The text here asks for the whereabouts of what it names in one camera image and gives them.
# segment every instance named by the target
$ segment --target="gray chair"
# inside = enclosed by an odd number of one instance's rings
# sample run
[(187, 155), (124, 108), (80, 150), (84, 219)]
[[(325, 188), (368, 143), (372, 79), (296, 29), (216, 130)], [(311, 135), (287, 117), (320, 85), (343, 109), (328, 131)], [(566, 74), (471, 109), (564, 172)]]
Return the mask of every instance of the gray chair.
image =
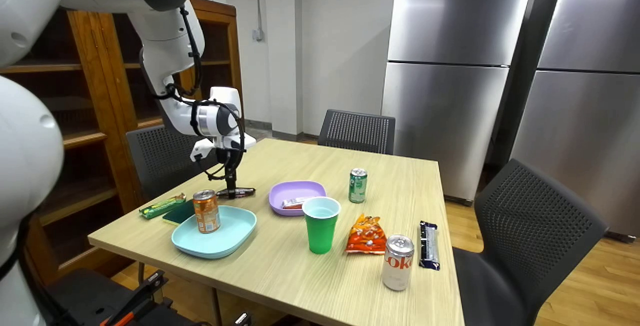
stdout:
[(396, 119), (374, 114), (327, 110), (318, 144), (348, 150), (394, 154)]
[[(147, 200), (202, 173), (192, 162), (194, 144), (203, 137), (170, 132), (165, 126), (143, 128), (126, 133), (128, 147)], [(215, 152), (202, 160), (209, 169), (217, 164)]]
[(475, 201), (484, 250), (453, 249), (467, 326), (534, 324), (607, 229), (576, 194), (511, 160)]

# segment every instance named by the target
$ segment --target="diet coke can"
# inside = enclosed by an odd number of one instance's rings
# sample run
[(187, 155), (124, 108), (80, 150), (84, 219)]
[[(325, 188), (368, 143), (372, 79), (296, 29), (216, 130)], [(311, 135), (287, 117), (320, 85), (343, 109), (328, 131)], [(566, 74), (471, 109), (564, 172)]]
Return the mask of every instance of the diet coke can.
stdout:
[(382, 282), (389, 288), (402, 291), (409, 285), (414, 243), (404, 235), (391, 235), (386, 239)]

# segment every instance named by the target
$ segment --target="can lid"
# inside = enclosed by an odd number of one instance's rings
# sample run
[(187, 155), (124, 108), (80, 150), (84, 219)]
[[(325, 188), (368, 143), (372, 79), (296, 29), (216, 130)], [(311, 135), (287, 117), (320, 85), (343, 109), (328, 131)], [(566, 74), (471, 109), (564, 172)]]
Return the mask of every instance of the can lid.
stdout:
[(386, 239), (386, 247), (398, 255), (413, 255), (414, 243), (406, 235), (391, 235)]
[(354, 176), (366, 176), (367, 172), (361, 168), (354, 168), (351, 170), (351, 174)]
[(216, 193), (212, 189), (206, 189), (204, 191), (198, 191), (193, 194), (194, 200), (208, 200), (215, 196)]

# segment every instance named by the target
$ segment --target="stainless steel refrigerator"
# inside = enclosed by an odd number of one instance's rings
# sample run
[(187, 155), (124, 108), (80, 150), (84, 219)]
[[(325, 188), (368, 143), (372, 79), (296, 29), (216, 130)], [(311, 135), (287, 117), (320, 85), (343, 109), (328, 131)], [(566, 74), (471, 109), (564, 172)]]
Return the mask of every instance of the stainless steel refrigerator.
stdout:
[(530, 22), (511, 156), (640, 235), (640, 0), (535, 0)]
[(445, 196), (470, 203), (527, 0), (393, 0), (382, 115), (396, 155), (436, 160)]

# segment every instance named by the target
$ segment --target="green plastic cup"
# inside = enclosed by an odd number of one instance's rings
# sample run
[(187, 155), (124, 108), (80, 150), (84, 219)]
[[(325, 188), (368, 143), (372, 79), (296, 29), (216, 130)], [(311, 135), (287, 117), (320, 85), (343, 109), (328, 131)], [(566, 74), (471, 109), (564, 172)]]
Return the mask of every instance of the green plastic cup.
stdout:
[(330, 197), (313, 197), (302, 204), (309, 250), (318, 255), (329, 252), (340, 213), (340, 202)]

